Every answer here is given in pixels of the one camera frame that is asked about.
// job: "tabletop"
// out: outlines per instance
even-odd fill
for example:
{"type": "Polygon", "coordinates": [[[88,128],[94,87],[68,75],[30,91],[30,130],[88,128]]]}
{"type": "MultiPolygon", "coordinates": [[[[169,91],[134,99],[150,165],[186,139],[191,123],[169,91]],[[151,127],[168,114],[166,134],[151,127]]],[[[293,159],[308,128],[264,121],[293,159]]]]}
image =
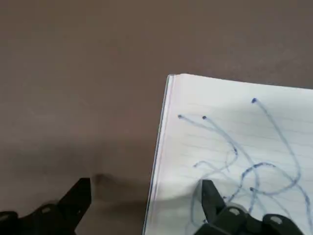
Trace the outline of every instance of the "tabletop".
{"type": "Polygon", "coordinates": [[[3,0],[0,209],[92,178],[78,235],[140,234],[166,77],[313,88],[310,0],[3,0]]]}

